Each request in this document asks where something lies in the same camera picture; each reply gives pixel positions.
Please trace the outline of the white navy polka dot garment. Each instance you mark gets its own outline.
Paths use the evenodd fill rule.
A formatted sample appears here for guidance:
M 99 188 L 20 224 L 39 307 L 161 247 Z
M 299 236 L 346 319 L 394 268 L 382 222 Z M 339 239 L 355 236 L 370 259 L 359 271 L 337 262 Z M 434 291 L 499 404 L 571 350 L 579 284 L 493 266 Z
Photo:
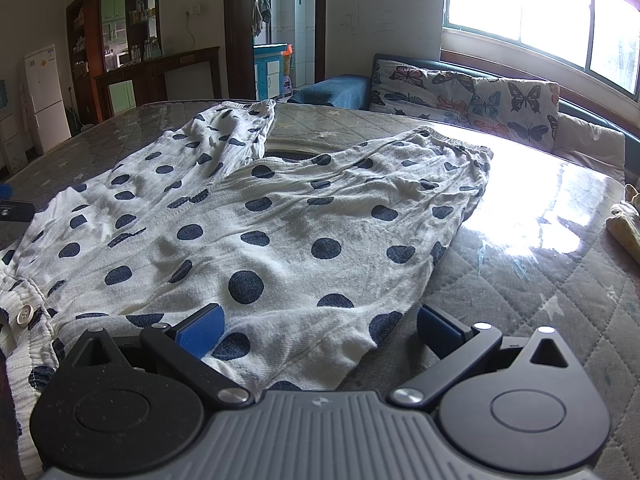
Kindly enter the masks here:
M 337 387 L 421 298 L 482 197 L 491 151 L 430 127 L 310 159 L 265 153 L 270 101 L 203 110 L 56 194 L 1 252 L 18 470 L 29 417 L 89 328 L 129 336 L 224 311 L 204 363 L 251 392 Z

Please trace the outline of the white refrigerator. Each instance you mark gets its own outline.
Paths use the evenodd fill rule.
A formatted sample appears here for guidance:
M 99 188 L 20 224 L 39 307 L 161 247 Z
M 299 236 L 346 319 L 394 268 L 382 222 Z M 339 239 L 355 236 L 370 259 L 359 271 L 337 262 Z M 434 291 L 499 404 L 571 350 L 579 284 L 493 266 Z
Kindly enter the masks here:
M 24 57 L 29 130 L 38 155 L 70 138 L 57 60 L 54 44 Z

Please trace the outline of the dark wooden console table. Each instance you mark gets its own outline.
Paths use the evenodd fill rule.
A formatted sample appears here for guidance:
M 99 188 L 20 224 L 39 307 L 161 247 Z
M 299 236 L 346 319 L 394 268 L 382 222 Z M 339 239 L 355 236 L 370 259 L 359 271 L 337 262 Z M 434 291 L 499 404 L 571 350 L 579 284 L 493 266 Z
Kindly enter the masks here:
M 139 105 L 167 101 L 165 74 L 172 70 L 191 65 L 207 63 L 212 81 L 215 99 L 222 98 L 219 66 L 219 47 L 208 47 L 189 52 L 163 55 L 140 63 L 128 64 L 116 70 L 110 70 L 96 76 L 96 92 L 102 114 L 102 122 L 109 120 L 115 113 L 111 104 L 108 88 L 112 84 L 131 80 L 134 85 L 134 97 Z

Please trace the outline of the butterfly print cushion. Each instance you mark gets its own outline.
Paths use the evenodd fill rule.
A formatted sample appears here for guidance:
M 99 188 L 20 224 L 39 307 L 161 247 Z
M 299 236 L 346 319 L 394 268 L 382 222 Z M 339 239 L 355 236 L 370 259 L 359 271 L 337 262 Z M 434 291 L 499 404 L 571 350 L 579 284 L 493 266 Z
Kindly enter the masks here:
M 550 152 L 559 94 L 550 81 L 473 77 L 379 58 L 373 64 L 370 110 L 468 127 Z

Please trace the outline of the window with green frame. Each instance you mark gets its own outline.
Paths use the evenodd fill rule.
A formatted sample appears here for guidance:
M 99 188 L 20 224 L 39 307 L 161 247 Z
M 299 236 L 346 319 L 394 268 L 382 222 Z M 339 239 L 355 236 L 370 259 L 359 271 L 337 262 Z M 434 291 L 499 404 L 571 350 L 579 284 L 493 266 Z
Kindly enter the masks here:
M 639 93 L 639 0 L 446 0 L 446 24 L 551 55 Z

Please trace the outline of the yellow folded cloth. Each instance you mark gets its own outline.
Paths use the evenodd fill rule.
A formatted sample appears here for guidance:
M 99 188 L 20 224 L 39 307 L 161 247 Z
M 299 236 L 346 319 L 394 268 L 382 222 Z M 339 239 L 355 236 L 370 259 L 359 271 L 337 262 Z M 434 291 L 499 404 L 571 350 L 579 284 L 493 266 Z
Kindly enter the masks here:
M 624 198 L 611 207 L 611 215 L 605 221 L 608 232 L 636 263 L 640 263 L 639 212 L 639 191 L 632 184 L 626 184 Z

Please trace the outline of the blue sofa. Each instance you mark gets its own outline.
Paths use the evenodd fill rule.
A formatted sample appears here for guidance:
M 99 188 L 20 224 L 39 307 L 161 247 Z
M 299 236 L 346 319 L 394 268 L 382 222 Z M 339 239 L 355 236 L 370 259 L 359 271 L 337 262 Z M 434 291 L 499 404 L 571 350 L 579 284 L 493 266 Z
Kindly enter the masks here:
M 539 79 L 538 76 L 522 70 L 449 51 L 445 52 L 443 61 L 377 53 L 373 58 L 373 64 L 382 60 L 403 62 L 426 70 L 459 72 L 473 77 Z M 297 90 L 288 102 L 327 105 L 348 108 L 349 110 L 367 110 L 369 108 L 370 87 L 370 76 L 345 74 L 317 82 L 302 90 Z M 559 108 L 562 113 L 623 133 L 625 136 L 626 177 L 631 182 L 636 182 L 639 179 L 639 128 L 637 126 L 627 124 L 623 118 L 618 118 L 610 110 L 565 87 L 560 87 Z

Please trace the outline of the beige plain cushion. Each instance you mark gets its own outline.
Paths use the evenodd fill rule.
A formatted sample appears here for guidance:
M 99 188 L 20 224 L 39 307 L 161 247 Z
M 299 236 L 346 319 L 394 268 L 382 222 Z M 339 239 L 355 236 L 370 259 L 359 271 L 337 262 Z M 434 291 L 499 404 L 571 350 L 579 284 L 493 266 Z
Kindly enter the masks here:
M 617 130 L 560 113 L 552 154 L 625 183 L 625 137 Z

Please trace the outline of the grey quilted star table cover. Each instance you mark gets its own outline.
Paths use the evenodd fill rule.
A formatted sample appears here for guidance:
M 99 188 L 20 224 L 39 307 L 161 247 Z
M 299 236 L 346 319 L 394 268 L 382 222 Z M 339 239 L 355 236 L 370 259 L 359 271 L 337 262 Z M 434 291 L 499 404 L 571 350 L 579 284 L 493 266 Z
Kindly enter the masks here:
M 209 101 L 150 104 L 91 127 L 9 178 L 14 196 L 47 205 L 57 192 L 115 168 L 183 126 Z M 301 158 L 420 125 L 408 117 L 278 104 L 268 153 Z M 639 265 L 605 229 L 623 187 L 604 174 L 508 140 L 433 124 L 494 152 L 486 193 L 428 282 L 424 304 L 506 335 L 556 327 L 598 388 L 612 419 L 598 461 L 603 479 L 639 479 Z M 435 357 L 402 320 L 341 387 L 386 393 Z

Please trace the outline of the dark wooden shelf unit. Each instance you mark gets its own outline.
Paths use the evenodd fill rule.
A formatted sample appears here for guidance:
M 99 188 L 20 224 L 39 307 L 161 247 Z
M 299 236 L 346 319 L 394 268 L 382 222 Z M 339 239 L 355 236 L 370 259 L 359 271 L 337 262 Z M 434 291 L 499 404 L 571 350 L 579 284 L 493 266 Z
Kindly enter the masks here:
M 157 0 L 74 0 L 66 34 L 80 121 L 104 122 L 138 105 L 138 65 L 162 54 Z

